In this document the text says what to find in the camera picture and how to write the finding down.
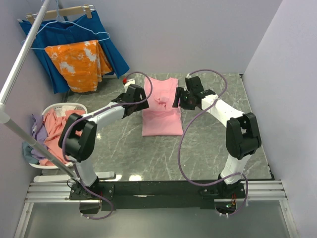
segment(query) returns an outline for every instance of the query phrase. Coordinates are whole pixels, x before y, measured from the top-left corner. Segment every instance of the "pink shirt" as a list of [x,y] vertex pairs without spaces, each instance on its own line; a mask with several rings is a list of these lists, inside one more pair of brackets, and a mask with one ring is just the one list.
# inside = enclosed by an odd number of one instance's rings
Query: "pink shirt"
[[[143,128],[142,135],[182,135],[182,119],[180,108],[173,108],[177,78],[159,81],[150,78],[153,92],[148,99],[149,108],[142,110]],[[150,93],[150,83],[144,79],[145,94]]]

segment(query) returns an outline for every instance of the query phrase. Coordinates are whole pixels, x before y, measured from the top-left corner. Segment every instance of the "metal pole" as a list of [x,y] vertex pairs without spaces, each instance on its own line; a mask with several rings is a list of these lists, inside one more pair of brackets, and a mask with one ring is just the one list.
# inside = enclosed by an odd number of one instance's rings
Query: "metal pole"
[[12,130],[15,134],[20,136],[23,140],[28,142],[30,146],[32,146],[34,149],[36,149],[41,154],[43,154],[49,161],[51,161],[53,164],[55,164],[60,170],[65,172],[71,178],[73,178],[73,179],[77,178],[75,173],[69,167],[64,165],[58,158],[56,158],[54,155],[52,155],[43,145],[41,145],[39,142],[37,142],[36,139],[34,139],[32,136],[30,136],[28,133],[26,133],[12,119],[10,119],[8,122],[4,123],[4,125],[6,127],[8,127],[10,130]]
[[9,94],[14,86],[14,83],[16,81],[16,78],[18,77],[18,74],[21,70],[21,67],[24,63],[24,60],[32,46],[32,43],[35,39],[36,33],[38,32],[40,25],[43,21],[43,18],[48,10],[48,6],[50,4],[51,0],[45,0],[37,17],[35,18],[35,21],[30,29],[29,34],[27,35],[25,42],[13,64],[13,67],[9,73],[9,76],[7,77],[4,86],[0,92],[0,103],[5,104],[6,100],[9,97]]

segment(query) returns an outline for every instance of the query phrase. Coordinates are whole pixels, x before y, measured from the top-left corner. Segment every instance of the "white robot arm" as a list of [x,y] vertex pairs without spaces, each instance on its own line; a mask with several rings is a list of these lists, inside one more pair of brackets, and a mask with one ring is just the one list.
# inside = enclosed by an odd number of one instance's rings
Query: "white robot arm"
[[[206,112],[213,115],[226,128],[226,147],[229,152],[225,168],[219,175],[224,178],[233,173],[242,173],[247,161],[256,149],[261,146],[258,123],[253,113],[243,113],[231,107],[212,90],[204,90],[200,78],[186,78],[186,89],[178,87],[173,106],[186,110],[199,107],[202,110],[216,104]],[[232,176],[224,180],[227,185],[235,184],[240,176]]]
[[[89,115],[92,116],[91,118],[83,120],[75,125],[68,138],[66,138],[66,154],[69,155],[70,160],[75,162],[80,179],[87,187],[94,187],[98,183],[97,175],[94,172],[91,159],[89,158],[94,150],[97,131],[114,123],[116,120],[123,119],[131,115],[133,112],[149,107],[147,101],[137,105],[122,105],[114,107],[114,105],[118,104],[139,102],[146,98],[144,89],[132,82],[134,81],[129,81],[127,87],[125,87],[125,93],[120,94],[105,107],[82,116],[77,114],[70,115],[61,134],[58,142],[60,147],[62,147],[66,131],[76,120]],[[76,134],[76,131],[82,131],[82,134],[79,136]]]

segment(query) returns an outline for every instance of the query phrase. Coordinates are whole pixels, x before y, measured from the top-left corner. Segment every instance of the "pink clothing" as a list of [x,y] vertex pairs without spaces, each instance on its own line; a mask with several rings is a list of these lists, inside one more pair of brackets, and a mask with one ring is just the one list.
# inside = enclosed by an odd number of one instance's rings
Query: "pink clothing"
[[[84,110],[69,110],[65,112],[66,116],[58,117],[56,115],[55,110],[52,108],[48,113],[44,115],[44,119],[43,119],[45,129],[48,132],[48,137],[45,139],[44,144],[48,147],[48,151],[50,151],[56,158],[58,158],[64,164],[67,164],[67,161],[65,161],[63,158],[62,150],[58,146],[58,141],[66,125],[68,117],[73,113],[82,115],[82,114],[85,114],[85,111]],[[40,162],[40,165],[44,165],[44,166],[54,165],[48,159],[42,159],[39,162]]]
[[[182,119],[180,108],[173,108],[177,78],[159,81],[150,78],[153,92],[148,99],[149,108],[142,110],[143,128],[142,135],[182,135]],[[145,94],[150,93],[150,83],[144,79]]]

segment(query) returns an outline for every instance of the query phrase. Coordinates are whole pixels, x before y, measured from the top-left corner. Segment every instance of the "purple clothing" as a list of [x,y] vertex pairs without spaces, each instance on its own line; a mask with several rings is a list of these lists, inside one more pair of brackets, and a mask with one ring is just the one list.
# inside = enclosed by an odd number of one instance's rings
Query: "purple clothing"
[[[32,114],[32,120],[33,120],[34,124],[32,126],[31,135],[40,144],[42,144],[45,148],[47,148],[47,146],[44,144],[44,141],[47,138],[48,133],[47,133],[47,131],[45,129],[45,126],[43,124],[43,116],[42,115],[34,115],[34,114]],[[32,154],[32,156],[34,158],[36,158],[38,160],[45,159],[45,157],[40,152],[38,152],[35,149],[33,149],[31,151],[31,154]]]

